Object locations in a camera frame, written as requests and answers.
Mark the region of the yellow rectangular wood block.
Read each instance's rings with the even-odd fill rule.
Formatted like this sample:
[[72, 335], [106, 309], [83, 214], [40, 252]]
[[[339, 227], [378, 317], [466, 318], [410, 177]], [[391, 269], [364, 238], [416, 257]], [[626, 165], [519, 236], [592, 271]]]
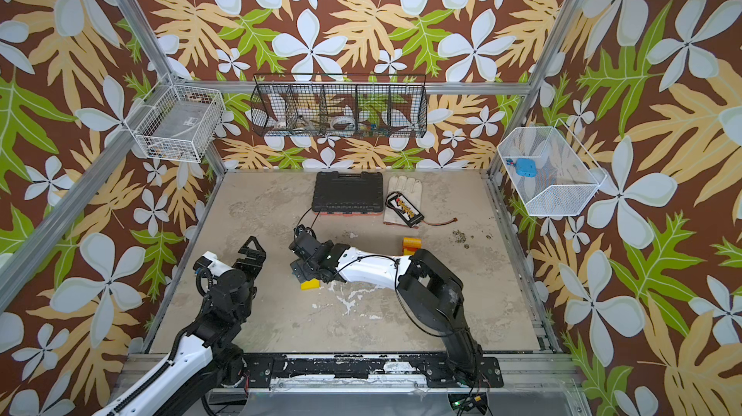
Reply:
[[301, 283], [301, 290], [317, 290], [320, 288], [321, 282], [317, 279], [305, 281]]

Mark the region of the orange cylinder wood block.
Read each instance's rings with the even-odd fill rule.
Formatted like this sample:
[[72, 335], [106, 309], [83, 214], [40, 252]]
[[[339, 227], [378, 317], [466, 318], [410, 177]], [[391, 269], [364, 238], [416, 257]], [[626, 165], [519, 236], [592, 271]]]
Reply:
[[415, 237], [404, 237], [403, 238], [403, 249], [404, 250], [419, 250], [422, 247], [422, 241]]

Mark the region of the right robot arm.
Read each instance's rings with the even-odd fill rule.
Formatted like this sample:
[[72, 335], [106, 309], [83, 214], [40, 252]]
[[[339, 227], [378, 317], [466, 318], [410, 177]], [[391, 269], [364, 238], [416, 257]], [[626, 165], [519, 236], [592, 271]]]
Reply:
[[400, 257], [366, 253], [348, 244], [321, 242], [304, 225], [295, 228], [289, 250], [297, 257], [291, 267], [302, 283], [365, 283], [393, 290], [411, 322], [444, 344], [444, 374], [464, 385], [477, 384], [483, 350], [466, 319], [463, 282], [431, 252], [418, 249]]

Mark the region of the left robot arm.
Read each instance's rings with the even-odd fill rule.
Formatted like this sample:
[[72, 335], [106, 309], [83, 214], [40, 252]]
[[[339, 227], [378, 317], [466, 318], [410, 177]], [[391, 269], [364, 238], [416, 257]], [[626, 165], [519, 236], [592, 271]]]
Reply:
[[254, 236], [239, 249], [232, 265], [212, 252], [194, 264], [202, 297], [195, 320], [181, 329], [158, 365], [99, 410], [99, 415], [182, 415], [222, 384], [243, 377], [243, 350], [233, 344], [250, 317], [255, 280], [267, 253]]

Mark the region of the black plastic tool case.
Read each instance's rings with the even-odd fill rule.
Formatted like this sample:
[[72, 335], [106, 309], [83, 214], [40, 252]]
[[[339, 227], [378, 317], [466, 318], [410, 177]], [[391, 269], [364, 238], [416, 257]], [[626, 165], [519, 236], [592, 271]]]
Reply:
[[311, 209], [327, 214], [380, 214], [384, 212], [384, 178], [380, 172], [319, 172]]

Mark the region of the white work glove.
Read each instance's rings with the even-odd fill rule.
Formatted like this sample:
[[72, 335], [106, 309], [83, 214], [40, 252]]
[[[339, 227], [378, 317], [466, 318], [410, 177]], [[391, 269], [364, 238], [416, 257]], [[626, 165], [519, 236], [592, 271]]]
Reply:
[[[408, 199], [412, 205], [418, 210], [422, 209], [421, 198], [422, 198], [422, 182], [416, 178], [409, 176], [399, 176], [394, 174], [388, 182], [388, 193], [399, 191], [402, 195]], [[403, 226], [403, 220], [391, 209], [386, 208], [384, 212], [383, 222], [386, 225], [397, 225]]]

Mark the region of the white tape roll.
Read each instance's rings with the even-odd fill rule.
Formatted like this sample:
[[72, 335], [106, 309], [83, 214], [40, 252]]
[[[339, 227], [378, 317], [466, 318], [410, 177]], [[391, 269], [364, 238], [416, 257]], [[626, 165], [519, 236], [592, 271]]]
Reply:
[[356, 127], [355, 118], [351, 116], [335, 116], [330, 121], [330, 128], [337, 131], [346, 131]]

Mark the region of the blue plastic object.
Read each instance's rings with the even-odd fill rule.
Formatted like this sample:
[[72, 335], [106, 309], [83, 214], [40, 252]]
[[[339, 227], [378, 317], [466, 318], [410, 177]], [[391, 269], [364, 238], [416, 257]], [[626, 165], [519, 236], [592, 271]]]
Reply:
[[535, 165], [535, 162], [533, 159], [529, 158], [518, 158], [518, 159], [512, 159], [507, 158], [506, 159], [506, 165], [508, 165], [511, 170], [515, 172], [518, 176], [528, 177], [528, 178], [535, 178], [538, 174], [537, 167]]

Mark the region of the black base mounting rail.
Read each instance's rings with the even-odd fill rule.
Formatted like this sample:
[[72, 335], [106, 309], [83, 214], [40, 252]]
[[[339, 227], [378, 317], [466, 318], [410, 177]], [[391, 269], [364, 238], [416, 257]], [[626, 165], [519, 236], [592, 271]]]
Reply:
[[278, 387], [280, 379], [328, 377], [331, 383], [355, 380], [368, 383], [391, 378], [417, 379], [424, 388], [504, 387], [500, 363], [494, 356], [475, 360], [473, 381], [456, 371], [442, 351], [382, 354], [246, 353], [242, 377], [249, 389]]

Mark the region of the aluminium frame post left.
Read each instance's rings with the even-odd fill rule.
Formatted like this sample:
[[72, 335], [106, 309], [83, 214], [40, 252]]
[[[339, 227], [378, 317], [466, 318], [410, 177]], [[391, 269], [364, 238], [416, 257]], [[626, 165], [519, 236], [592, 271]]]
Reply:
[[[143, 53], [145, 54], [146, 58], [148, 58], [149, 62], [152, 62], [154, 66], [155, 73], [157, 74], [157, 80], [153, 83], [153, 87], [155, 87], [162, 81], [168, 81], [169, 83], [174, 84], [190, 85], [191, 87], [203, 87], [202, 85], [200, 85], [200, 83], [187, 81], [181, 78], [176, 73], [175, 69], [168, 61], [166, 54], [164, 54], [164, 49], [160, 46], [160, 43], [158, 43], [158, 39], [156, 38], [154, 31], [147, 22], [141, 6], [136, 0], [116, 0], [116, 2], [124, 18], [129, 24], [129, 28], [131, 29], [133, 36], [136, 38], [136, 40], [139, 41]], [[124, 127], [126, 128], [128, 133], [129, 129], [127, 128], [127, 124], [133, 120], [133, 117], [134, 113], [132, 111], [131, 114], [129, 114], [129, 116], [127, 116], [127, 118], [124, 120]], [[131, 136], [131, 141], [138, 146], [131, 133], [129, 133], [129, 135]], [[206, 154], [204, 155], [204, 158], [202, 160], [207, 160], [209, 164], [214, 168], [216, 174], [218, 174], [219, 176], [223, 176], [224, 174], [226, 174], [226, 168], [223, 164], [222, 159], [220, 158], [220, 155], [216, 151], [214, 141], [208, 147]]]

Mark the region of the aluminium frame post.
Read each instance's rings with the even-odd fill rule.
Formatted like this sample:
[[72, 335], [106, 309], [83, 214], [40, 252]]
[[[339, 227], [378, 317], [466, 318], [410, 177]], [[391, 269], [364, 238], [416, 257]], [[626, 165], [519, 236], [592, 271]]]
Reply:
[[571, 25], [578, 19], [577, 14], [581, 9], [584, 0], [564, 0], [554, 27], [550, 30], [545, 42], [544, 49], [538, 62], [535, 64], [533, 73], [529, 76], [528, 89], [519, 92], [521, 97], [507, 127], [504, 129], [506, 138], [516, 127], [522, 125], [527, 113], [538, 102], [541, 84], [546, 79], [547, 69], [550, 67], [553, 59], [560, 51]]
[[[162, 81], [168, 81], [169, 83], [174, 84], [190, 85], [191, 87], [203, 87], [202, 85], [200, 85], [200, 83], [187, 81], [181, 78], [176, 73], [175, 69], [168, 61], [166, 54], [164, 54], [164, 49], [160, 46], [160, 43], [158, 43], [158, 39], [156, 38], [154, 31], [147, 22], [141, 6], [136, 0], [116, 0], [116, 2], [124, 18], [129, 24], [129, 28], [131, 29], [133, 36], [136, 38], [136, 40], [139, 41], [143, 53], [145, 54], [146, 58], [148, 58], [149, 62], [152, 62], [154, 66], [155, 73], [157, 74], [157, 80], [153, 83], [153, 87], [155, 87]], [[129, 114], [129, 116], [127, 116], [127, 118], [124, 120], [124, 127], [126, 128], [128, 133], [129, 129], [127, 128], [127, 124], [133, 120], [133, 117], [134, 113], [132, 111], [131, 114]], [[129, 135], [131, 136], [131, 141], [138, 146], [131, 133], [129, 133]], [[214, 168], [216, 174], [218, 174], [219, 176], [223, 176], [224, 174], [226, 174], [226, 168], [223, 164], [222, 159], [220, 158], [220, 155], [216, 151], [214, 141], [208, 147], [206, 154], [204, 155], [204, 158], [202, 160], [207, 160], [209, 164]]]

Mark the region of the aluminium frame post right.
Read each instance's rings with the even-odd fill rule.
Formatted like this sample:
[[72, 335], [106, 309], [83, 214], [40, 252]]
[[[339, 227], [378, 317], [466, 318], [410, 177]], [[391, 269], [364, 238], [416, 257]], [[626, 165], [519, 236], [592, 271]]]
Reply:
[[522, 125], [527, 113], [538, 102], [541, 84], [546, 79], [547, 69], [550, 67], [553, 59], [560, 51], [571, 25], [578, 19], [577, 14], [581, 9], [584, 0], [564, 0], [554, 27], [550, 30], [545, 42], [544, 49], [538, 62], [535, 64], [533, 73], [529, 76], [528, 89], [519, 92], [521, 97], [507, 127], [504, 129], [506, 138], [516, 127]]

